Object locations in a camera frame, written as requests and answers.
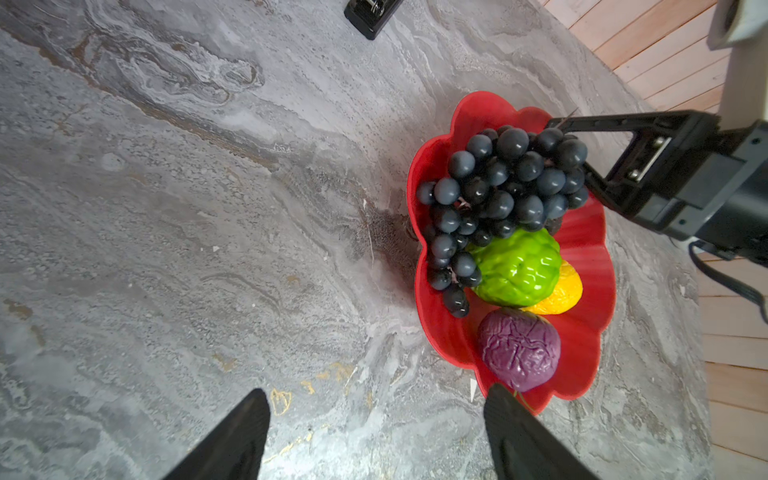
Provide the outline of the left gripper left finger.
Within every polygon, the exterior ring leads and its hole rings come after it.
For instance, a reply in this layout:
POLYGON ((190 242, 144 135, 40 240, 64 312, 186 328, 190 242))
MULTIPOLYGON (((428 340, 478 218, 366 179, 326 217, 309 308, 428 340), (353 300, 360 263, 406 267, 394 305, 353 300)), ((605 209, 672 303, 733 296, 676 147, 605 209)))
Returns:
POLYGON ((164 479, 257 479, 270 418, 265 392, 252 390, 164 479))

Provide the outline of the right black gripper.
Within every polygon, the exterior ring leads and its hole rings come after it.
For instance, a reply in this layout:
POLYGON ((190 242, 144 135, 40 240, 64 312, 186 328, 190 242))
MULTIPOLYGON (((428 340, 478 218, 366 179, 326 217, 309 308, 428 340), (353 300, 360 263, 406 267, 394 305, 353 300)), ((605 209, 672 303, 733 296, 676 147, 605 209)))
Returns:
POLYGON ((585 186, 606 208, 722 257, 767 263, 767 123, 723 129, 707 112, 675 110, 553 118, 547 128, 634 132, 624 180, 589 163, 585 186))

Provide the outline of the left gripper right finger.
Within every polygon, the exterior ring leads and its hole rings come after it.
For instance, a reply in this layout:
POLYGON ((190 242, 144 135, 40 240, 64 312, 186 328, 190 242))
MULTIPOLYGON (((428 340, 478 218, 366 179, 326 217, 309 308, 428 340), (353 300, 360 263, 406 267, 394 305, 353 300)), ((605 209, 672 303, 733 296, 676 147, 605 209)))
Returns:
POLYGON ((489 388, 483 415, 498 479, 598 478, 504 385, 489 388))

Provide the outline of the purple wrinkled fake fruit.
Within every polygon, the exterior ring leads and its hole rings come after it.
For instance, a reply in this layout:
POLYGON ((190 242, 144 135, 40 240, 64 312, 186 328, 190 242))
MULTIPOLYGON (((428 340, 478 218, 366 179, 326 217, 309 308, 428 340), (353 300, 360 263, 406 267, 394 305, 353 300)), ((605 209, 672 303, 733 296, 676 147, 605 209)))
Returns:
POLYGON ((557 370, 561 338, 539 315, 500 308, 484 317, 477 335, 483 363, 514 391, 532 390, 549 381, 557 370))

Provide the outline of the black fake grape bunch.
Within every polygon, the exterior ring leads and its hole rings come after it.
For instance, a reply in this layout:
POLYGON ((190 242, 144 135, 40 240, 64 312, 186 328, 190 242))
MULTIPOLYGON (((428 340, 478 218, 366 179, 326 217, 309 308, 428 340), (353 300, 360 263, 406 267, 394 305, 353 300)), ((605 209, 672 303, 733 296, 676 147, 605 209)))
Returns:
POLYGON ((554 238, 565 214, 586 203, 587 154, 585 143, 558 128, 534 134, 505 125, 472 136, 448 158, 446 176, 418 186, 430 215, 422 233, 427 279, 451 315, 468 314, 467 294, 481 282, 470 246, 517 230, 554 238))

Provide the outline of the yellow fake lemon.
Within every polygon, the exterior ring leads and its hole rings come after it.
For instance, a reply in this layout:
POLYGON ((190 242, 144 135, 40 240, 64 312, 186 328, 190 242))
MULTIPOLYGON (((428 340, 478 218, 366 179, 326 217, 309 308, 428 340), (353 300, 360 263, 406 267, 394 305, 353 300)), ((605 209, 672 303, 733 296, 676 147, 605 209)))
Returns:
POLYGON ((576 269, 562 261, 560 276, 550 296, 523 310, 537 315, 560 315, 578 304, 583 295, 583 283, 576 269))

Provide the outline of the green bumpy fake fruit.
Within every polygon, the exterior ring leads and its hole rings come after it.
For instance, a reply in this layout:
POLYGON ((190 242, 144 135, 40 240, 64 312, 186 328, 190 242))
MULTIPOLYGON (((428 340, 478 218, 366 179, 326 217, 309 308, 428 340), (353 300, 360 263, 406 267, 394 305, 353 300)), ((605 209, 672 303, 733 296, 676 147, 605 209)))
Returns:
POLYGON ((549 297, 560 278, 559 243, 546 231, 517 230, 484 247, 470 246, 481 282, 475 295, 500 307, 529 307, 549 297))

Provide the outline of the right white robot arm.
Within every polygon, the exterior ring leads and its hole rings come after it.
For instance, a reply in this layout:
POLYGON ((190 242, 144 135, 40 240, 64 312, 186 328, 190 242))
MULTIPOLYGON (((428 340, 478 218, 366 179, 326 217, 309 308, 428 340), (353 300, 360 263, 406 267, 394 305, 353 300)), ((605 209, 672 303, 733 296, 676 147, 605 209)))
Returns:
POLYGON ((566 133, 626 132, 610 172, 587 169, 605 207, 653 232, 696 239, 723 259, 767 263, 767 4, 720 1, 707 38, 731 51, 715 114, 662 113, 554 118, 566 133))

